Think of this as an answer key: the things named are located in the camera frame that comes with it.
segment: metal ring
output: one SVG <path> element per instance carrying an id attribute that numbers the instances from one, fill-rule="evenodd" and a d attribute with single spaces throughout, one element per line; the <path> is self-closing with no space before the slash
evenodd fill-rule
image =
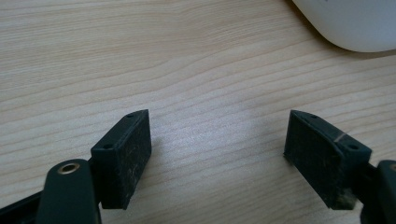
<path id="1" fill-rule="evenodd" d="M 75 172 L 76 170 L 78 170 L 79 168 L 79 164 L 72 162 L 72 163 L 67 163 L 63 166 L 61 166 L 61 168 L 59 168 L 58 173 L 60 175 L 68 175 L 71 174 L 73 172 Z"/>

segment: black plastic piece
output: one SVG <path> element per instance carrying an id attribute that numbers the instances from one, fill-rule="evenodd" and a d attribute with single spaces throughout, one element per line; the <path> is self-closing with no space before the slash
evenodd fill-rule
<path id="1" fill-rule="evenodd" d="M 123 117 L 91 154 L 92 169 L 99 174 L 97 190 L 102 207 L 126 209 L 151 155 L 149 111 Z"/>
<path id="2" fill-rule="evenodd" d="M 10 204 L 0 210 L 0 223 L 33 224 L 40 203 L 41 192 Z"/>
<path id="3" fill-rule="evenodd" d="M 54 166 L 42 192 L 0 209 L 0 223 L 100 223 L 97 205 L 126 209 L 150 155 L 149 111 L 126 115 L 92 148 L 89 161 Z M 56 173 L 73 162 L 82 164 L 73 174 Z"/>
<path id="4" fill-rule="evenodd" d="M 71 160 L 52 167 L 41 195 L 36 223 L 94 224 L 101 223 L 100 220 L 88 162 Z"/>
<path id="5" fill-rule="evenodd" d="M 388 223 L 396 223 L 396 161 L 378 164 L 378 199 Z"/>
<path id="6" fill-rule="evenodd" d="M 353 209 L 354 174 L 372 150 L 318 116 L 292 110 L 285 156 L 332 209 Z"/>
<path id="7" fill-rule="evenodd" d="M 285 157 L 332 209 L 363 204 L 362 224 L 396 223 L 396 161 L 369 163 L 372 150 L 318 116 L 290 112 Z"/>

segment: white object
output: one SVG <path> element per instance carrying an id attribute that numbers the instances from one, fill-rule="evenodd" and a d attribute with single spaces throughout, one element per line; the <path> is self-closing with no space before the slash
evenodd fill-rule
<path id="1" fill-rule="evenodd" d="M 396 0 L 293 0 L 335 45 L 354 51 L 396 49 Z"/>

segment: wooden table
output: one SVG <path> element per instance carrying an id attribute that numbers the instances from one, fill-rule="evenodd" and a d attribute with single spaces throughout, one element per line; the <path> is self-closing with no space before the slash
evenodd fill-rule
<path id="1" fill-rule="evenodd" d="M 0 207 L 145 108 L 152 156 L 104 223 L 360 223 L 283 158 L 289 112 L 396 160 L 396 51 L 339 49 L 290 1 L 1 1 Z"/>

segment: wood grain surface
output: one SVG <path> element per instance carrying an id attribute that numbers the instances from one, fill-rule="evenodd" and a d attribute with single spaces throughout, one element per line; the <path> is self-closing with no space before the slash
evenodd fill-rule
<path id="1" fill-rule="evenodd" d="M 0 2 L 0 207 L 145 108 L 152 156 L 104 223 L 360 223 L 284 160 L 289 112 L 396 160 L 396 52 L 339 49 L 290 1 Z"/>

